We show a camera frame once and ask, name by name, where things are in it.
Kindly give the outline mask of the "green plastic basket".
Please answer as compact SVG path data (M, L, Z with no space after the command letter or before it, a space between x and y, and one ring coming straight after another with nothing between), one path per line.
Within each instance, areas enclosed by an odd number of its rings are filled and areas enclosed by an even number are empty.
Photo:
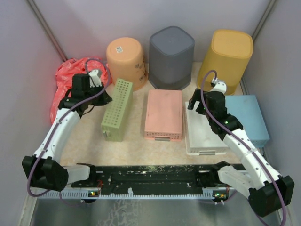
M112 142L123 141L127 121L133 102L133 84L118 78L101 123L105 140Z

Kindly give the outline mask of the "pink plastic basket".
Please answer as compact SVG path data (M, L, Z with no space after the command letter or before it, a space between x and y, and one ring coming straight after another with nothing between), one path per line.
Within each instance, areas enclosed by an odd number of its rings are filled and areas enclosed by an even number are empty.
M151 89L148 92L144 138L182 139L182 91Z

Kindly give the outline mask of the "white plastic basket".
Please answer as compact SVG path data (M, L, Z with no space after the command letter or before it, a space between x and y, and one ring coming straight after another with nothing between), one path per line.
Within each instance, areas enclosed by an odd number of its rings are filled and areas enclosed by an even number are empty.
M189 102L183 107L183 123L188 155L224 155L230 149L212 132L205 115L196 112L199 102L193 110L188 109Z

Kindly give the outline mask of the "peach capybara print bucket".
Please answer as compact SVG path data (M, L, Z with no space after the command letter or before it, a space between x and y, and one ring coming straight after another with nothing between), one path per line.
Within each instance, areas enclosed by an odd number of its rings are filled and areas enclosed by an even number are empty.
M122 37L113 40L106 49L107 64L112 82L123 79L133 84L133 90L142 88L147 79L144 51L134 38Z

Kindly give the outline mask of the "blue plastic basket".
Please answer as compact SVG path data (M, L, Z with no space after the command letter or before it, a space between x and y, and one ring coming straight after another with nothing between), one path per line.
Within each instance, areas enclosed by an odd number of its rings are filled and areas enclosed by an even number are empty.
M228 113L240 121L252 144L263 148L269 141L269 134L256 96L226 96L225 100Z

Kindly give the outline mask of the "grey slatted waste bin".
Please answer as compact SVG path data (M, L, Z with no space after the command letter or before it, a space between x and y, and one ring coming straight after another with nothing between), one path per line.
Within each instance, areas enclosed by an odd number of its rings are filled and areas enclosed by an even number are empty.
M156 89L183 90L191 82L195 41L178 26L166 27L149 40L148 79Z

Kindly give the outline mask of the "yellow slatted waste bin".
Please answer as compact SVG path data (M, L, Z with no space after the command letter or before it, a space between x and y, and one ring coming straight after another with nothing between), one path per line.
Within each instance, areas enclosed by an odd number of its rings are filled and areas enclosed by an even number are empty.
M240 31L217 30L198 73L197 87L201 88L204 76L217 71L217 78L227 85L226 95L234 95L253 54L252 37Z

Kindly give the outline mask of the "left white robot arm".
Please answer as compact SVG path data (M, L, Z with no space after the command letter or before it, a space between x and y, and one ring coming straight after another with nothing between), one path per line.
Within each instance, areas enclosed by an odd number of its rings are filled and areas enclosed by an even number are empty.
M97 183L98 175L92 172L92 165L62 166L60 160L72 130L89 106L104 106L112 101L100 77L98 69L73 76L72 87L60 101L47 136L33 156L25 156L22 160L29 193L32 187L60 192L67 185L79 181L88 187Z

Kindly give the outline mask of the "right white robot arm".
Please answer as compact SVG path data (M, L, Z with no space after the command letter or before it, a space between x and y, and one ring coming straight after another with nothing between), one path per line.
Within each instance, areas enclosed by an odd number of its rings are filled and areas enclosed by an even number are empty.
M282 176L254 147L240 121L227 112L225 95L220 91L195 89L187 108L195 108L198 114L206 116L211 131L230 148L248 172L248 175L244 175L222 161L212 166L211 183L215 186L227 184L235 188L247 198L252 210L260 217L282 210L285 218L286 206L292 199L294 181L290 176Z

